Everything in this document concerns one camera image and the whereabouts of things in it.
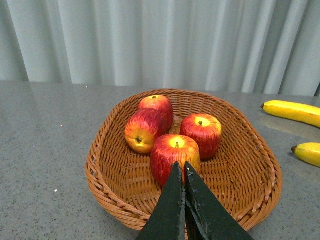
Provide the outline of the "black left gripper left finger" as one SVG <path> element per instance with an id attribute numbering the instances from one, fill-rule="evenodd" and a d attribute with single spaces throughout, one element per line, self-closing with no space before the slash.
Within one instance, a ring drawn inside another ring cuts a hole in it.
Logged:
<path id="1" fill-rule="evenodd" d="M 186 192 L 178 162 L 163 188 L 149 220 L 136 237 L 138 240 L 183 240 L 185 238 Z"/>

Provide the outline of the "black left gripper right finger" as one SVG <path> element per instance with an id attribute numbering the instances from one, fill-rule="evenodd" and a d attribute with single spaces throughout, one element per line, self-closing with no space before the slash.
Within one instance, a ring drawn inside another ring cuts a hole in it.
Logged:
<path id="1" fill-rule="evenodd" d="M 185 220 L 190 240 L 251 240 L 252 237 L 227 212 L 193 166 L 186 162 Z"/>

